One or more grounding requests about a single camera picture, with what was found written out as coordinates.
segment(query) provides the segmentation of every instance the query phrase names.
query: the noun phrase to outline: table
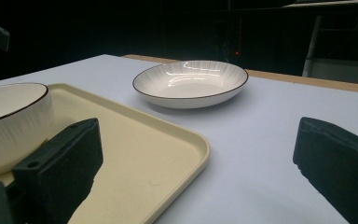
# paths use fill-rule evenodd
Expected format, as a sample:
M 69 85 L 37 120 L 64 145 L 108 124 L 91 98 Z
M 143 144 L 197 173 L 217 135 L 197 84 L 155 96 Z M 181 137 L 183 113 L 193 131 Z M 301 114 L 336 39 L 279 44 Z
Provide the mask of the table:
M 220 105 L 169 109 L 144 101 L 131 85 L 166 62 L 173 61 L 100 55 L 0 85 L 66 83 L 205 136 L 212 146 L 206 168 L 156 223 L 347 223 L 292 157 L 302 117 L 358 134 L 358 85 L 248 71 L 244 89 Z

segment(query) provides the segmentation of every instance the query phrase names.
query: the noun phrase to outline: white bowl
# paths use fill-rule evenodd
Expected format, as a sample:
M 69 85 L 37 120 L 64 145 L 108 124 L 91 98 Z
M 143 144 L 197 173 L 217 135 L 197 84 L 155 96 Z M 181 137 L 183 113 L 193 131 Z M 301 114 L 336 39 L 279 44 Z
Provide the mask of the white bowl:
M 169 108 L 198 108 L 222 103 L 238 94 L 246 71 L 231 63 L 165 63 L 139 74 L 132 86 L 146 101 Z
M 41 146 L 53 127 L 48 87 L 39 83 L 0 86 L 0 174 Z

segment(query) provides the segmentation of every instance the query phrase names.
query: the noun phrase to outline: beige tray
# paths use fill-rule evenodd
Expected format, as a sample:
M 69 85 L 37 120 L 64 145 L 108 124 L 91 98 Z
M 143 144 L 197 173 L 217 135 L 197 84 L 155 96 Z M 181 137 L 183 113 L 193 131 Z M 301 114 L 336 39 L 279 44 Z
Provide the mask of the beige tray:
M 153 222 L 209 159 L 209 143 L 197 133 L 68 85 L 49 88 L 51 136 L 82 119 L 100 122 L 103 166 L 70 223 Z

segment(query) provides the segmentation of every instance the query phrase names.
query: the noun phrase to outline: dark background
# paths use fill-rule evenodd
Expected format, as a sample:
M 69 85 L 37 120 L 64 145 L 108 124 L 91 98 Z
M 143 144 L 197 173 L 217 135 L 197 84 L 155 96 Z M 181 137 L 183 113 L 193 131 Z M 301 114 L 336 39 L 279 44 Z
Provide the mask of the dark background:
M 281 8 L 291 1 L 0 0 L 0 79 L 101 54 L 216 60 L 300 76 L 317 15 L 316 56 L 358 61 L 358 7 Z

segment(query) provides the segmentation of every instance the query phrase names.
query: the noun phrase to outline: bowl rim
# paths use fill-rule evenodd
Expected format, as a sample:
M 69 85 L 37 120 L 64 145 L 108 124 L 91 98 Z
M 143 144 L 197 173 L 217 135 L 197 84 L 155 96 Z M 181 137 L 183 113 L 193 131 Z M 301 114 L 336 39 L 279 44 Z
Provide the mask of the bowl rim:
M 174 62 L 174 63 L 191 63 L 191 62 L 211 62 L 211 63 L 225 63 L 225 62 L 218 62 L 218 61 L 211 61 L 211 60 L 190 60 L 190 61 L 180 61 L 180 62 Z M 139 73 L 133 80 L 132 80 L 132 86 L 133 88 L 140 92 L 141 94 L 143 95 L 146 95 L 146 96 L 150 96 L 150 97 L 154 97 L 154 98 L 159 98 L 159 99 L 167 99 L 167 100 L 189 100 L 189 99 L 201 99 L 201 98 L 209 98 L 209 97 L 214 97 L 214 96 L 218 96 L 218 95 L 223 95 L 223 94 L 226 94 L 228 92 L 232 92 L 232 91 L 235 91 L 239 88 L 241 88 L 243 85 L 245 85 L 245 83 L 248 81 L 249 79 L 249 74 L 248 72 L 235 65 L 235 64 L 232 64 L 232 63 L 225 63 L 225 64 L 229 64 L 230 66 L 235 66 L 237 68 L 240 68 L 240 70 L 242 70 L 244 72 L 244 74 L 246 75 L 246 79 L 240 84 L 240 86 L 236 87 L 236 88 L 233 88 L 231 90 L 228 90 L 228 91 L 222 91 L 222 92 L 219 92 L 217 94 L 210 94 L 210 95 L 206 95 L 206 96 L 195 96 L 195 97 L 164 97 L 164 96 L 157 96 L 157 95 L 152 95 L 152 94 L 148 94 L 148 93 L 145 93 L 143 91 L 140 91 L 138 90 L 136 87 L 135 87 L 135 80 L 141 76 L 143 73 L 145 73 L 146 71 L 149 71 L 151 69 L 154 69 L 156 67 L 160 67 L 160 66 L 164 66 L 164 65 L 167 65 L 167 64 L 173 64 L 173 63 L 162 63 L 162 64 L 158 64 L 158 65 L 155 65 L 153 67 L 150 67 L 150 68 L 147 68 L 145 69 L 144 71 L 142 71 L 141 73 Z
M 12 111 L 12 112 L 9 112 L 9 113 L 7 113 L 7 114 L 5 114 L 5 115 L 3 115 L 3 116 L 0 116 L 0 120 L 1 120 L 1 119 L 5 119 L 5 118 L 7 118 L 7 117 L 10 117 L 10 116 L 13 115 L 13 114 L 19 113 L 20 111 L 22 111 L 22 110 L 24 110 L 24 109 L 30 107 L 31 105 L 34 105 L 34 104 L 36 104 L 37 102 L 41 101 L 43 98 L 45 98 L 45 96 L 48 95 L 48 92 L 49 92 L 48 86 L 45 85 L 45 84 L 43 84 L 43 83 L 39 83 L 39 82 L 21 82 L 21 83 L 3 84 L 3 85 L 0 85 L 0 88 L 6 87 L 6 86 L 24 85 L 24 84 L 26 84 L 26 85 L 29 85 L 29 84 L 33 84 L 33 85 L 34 85 L 34 84 L 36 84 L 36 85 L 44 86 L 44 87 L 46 88 L 46 90 L 45 90 L 45 92 L 44 92 L 40 97 L 38 97 L 36 100 L 32 101 L 32 102 L 29 103 L 28 105 L 23 106 L 23 107 L 21 107 L 21 108 L 19 108 L 19 109 L 17 109 L 17 110 Z

